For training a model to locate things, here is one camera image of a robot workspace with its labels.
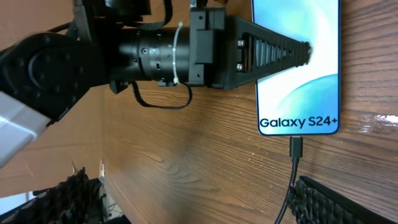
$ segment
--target white zip tie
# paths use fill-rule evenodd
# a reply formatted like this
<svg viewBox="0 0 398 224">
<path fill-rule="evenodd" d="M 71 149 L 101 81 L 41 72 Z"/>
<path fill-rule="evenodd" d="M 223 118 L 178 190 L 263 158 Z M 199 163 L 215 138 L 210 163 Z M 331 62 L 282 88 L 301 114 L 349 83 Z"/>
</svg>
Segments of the white zip tie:
<svg viewBox="0 0 398 224">
<path fill-rule="evenodd" d="M 178 79 L 178 76 L 177 76 L 177 68 L 175 66 L 175 48 L 177 46 L 178 34 L 180 33 L 180 29 L 182 28 L 182 26 L 183 26 L 183 23 L 182 23 L 182 21 L 180 21 L 178 23 L 178 28 L 175 31 L 174 42 L 173 42 L 173 73 L 174 73 L 173 82 L 174 82 L 175 85 L 180 83 L 180 80 Z"/>
</svg>

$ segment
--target wooden table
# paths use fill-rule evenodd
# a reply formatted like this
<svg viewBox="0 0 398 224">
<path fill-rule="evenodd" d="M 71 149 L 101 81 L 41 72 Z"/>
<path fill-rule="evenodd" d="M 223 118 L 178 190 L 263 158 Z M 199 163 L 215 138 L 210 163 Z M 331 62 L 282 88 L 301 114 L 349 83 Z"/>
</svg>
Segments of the wooden table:
<svg viewBox="0 0 398 224">
<path fill-rule="evenodd" d="M 188 21 L 188 1 L 174 1 Z M 152 3 L 161 18 L 161 6 Z M 249 1 L 230 13 L 250 19 Z M 398 222 L 398 2 L 343 4 L 341 128 L 305 137 L 307 175 Z M 181 88 L 139 83 L 162 105 Z M 254 83 L 232 91 L 195 88 L 178 111 L 143 108 L 131 89 L 105 96 L 106 189 L 133 223 L 273 223 L 290 176 L 287 137 L 257 131 Z M 284 223 L 295 223 L 287 212 Z"/>
</svg>

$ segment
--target robotic arm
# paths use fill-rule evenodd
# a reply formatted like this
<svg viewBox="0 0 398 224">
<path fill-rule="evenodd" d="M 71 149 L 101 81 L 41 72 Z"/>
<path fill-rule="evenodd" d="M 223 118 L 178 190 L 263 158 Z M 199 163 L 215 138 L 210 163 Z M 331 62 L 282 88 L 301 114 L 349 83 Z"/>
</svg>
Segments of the robotic arm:
<svg viewBox="0 0 398 224">
<path fill-rule="evenodd" d="M 0 167 L 59 121 L 93 86 L 115 94 L 136 81 L 230 90 L 308 63 L 310 46 L 191 1 L 190 27 L 141 23 L 149 1 L 74 0 L 74 20 L 0 52 Z M 68 29 L 66 35 L 57 34 Z"/>
</svg>

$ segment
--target smartphone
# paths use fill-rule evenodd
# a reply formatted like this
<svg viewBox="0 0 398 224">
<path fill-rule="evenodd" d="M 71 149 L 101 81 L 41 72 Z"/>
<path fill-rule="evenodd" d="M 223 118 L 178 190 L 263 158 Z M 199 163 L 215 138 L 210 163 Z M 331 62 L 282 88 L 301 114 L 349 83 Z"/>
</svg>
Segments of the smartphone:
<svg viewBox="0 0 398 224">
<path fill-rule="evenodd" d="M 334 134 L 340 123 L 340 0 L 252 0 L 253 22 L 308 41 L 308 65 L 256 83 L 259 132 Z"/>
</svg>

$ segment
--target charging cable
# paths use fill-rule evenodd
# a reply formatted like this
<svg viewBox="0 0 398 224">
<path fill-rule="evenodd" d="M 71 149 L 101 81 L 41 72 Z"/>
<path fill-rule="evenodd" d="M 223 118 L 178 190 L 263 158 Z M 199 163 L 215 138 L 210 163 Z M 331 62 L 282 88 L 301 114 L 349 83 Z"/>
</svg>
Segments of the charging cable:
<svg viewBox="0 0 398 224">
<path fill-rule="evenodd" d="M 290 158 L 292 158 L 292 174 L 290 175 L 289 186 L 287 187 L 284 204 L 280 209 L 275 224 L 280 224 L 286 212 L 287 196 L 289 195 L 290 189 L 294 187 L 294 182 L 296 180 L 296 175 L 297 175 L 297 167 L 299 166 L 299 160 L 301 157 L 303 157 L 303 137 L 301 136 L 290 137 L 289 156 Z"/>
</svg>

